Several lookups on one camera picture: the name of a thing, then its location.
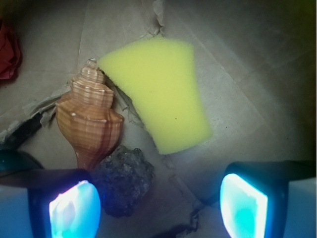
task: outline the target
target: conch shell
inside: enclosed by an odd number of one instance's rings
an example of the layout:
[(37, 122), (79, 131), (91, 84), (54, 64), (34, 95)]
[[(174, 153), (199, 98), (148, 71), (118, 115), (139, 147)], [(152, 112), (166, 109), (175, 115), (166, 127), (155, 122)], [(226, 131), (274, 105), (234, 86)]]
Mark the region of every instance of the conch shell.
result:
[(93, 169), (118, 142), (124, 117), (111, 109), (113, 91), (94, 60), (71, 80), (70, 91), (56, 103), (61, 133), (75, 150), (77, 166)]

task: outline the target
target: shell spire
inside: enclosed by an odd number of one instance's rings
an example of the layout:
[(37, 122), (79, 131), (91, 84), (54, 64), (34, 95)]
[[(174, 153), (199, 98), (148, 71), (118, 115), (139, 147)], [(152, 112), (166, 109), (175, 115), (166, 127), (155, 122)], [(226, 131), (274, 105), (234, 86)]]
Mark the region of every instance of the shell spire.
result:
[(77, 166), (93, 169), (117, 144), (124, 117), (111, 109), (113, 91), (90, 59), (71, 80), (70, 91), (56, 103), (56, 120), (75, 150)]

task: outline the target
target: red object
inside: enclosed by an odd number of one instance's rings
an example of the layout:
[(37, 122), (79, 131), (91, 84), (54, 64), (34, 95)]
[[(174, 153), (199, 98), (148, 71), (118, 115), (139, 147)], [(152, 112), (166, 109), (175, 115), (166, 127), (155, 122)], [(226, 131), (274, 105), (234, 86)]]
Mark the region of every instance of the red object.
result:
[(15, 32), (0, 19), (0, 79), (11, 79), (20, 61), (20, 49)]

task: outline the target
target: crumpled paper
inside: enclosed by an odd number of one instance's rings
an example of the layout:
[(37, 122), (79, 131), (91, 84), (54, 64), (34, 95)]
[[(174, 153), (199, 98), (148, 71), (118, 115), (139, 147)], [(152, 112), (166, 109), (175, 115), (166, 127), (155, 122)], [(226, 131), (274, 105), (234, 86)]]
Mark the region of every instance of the crumpled paper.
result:
[(15, 32), (0, 19), (0, 79), (11, 79), (20, 62), (21, 52)]

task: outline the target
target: orange striped seashell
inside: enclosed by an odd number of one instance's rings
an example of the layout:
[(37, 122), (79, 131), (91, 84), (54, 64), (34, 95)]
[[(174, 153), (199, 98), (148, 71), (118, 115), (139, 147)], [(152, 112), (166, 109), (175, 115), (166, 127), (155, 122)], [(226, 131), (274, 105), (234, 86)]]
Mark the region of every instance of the orange striped seashell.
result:
[(97, 63), (88, 60), (56, 103), (61, 133), (75, 150), (77, 166), (91, 170), (116, 146), (124, 117), (111, 109), (113, 91)]

